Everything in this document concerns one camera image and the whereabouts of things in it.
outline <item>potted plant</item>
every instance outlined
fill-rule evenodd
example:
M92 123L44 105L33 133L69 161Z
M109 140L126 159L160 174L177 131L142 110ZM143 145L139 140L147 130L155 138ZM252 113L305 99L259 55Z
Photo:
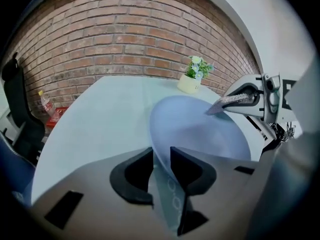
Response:
M187 66L186 73L183 74L178 82L178 89L187 94L194 94L199 90L201 79L205 78L214 66L209 65L203 58L190 56L191 61Z

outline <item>flower pot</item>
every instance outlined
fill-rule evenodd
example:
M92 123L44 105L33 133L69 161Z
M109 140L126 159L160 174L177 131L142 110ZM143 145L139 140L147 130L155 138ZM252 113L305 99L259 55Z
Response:
M196 80L183 74L178 82L178 89L187 94L195 94L199 90L201 79Z

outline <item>green leaves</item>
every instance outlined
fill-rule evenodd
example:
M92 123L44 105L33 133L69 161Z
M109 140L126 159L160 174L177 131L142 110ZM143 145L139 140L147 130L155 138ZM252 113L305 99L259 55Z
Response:
M196 78L196 72L193 70L193 66L198 67L198 71L203 73L203 77L207 77L209 74L209 71L214 69L213 65L209 65L203 58L199 58L197 56L190 56L191 59L187 71L186 71L186 76L195 79Z

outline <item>white flower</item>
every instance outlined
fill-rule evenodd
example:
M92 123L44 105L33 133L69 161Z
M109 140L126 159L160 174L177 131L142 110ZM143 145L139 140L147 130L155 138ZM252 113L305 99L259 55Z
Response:
M201 80L201 78L204 76L204 73L199 71L197 73L195 73L195 79L196 80Z
M193 64L199 64L203 59L198 56L192 56L192 63Z
M196 66L192 66L192 69L194 70L194 72L198 72L199 71L199 67L198 67L198 65L196 65Z

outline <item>red box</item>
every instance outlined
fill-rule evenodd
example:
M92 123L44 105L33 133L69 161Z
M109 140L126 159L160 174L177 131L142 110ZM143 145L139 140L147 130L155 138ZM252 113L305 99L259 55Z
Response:
M64 107L57 107L55 109L55 111L58 112L59 114L59 118L61 118L63 116L63 114L66 112L66 110L68 109L67 106L64 106ZM45 123L45 126L50 128L50 129L53 129L55 126L56 126L57 122L56 121L53 121L52 118L50 117L49 120Z

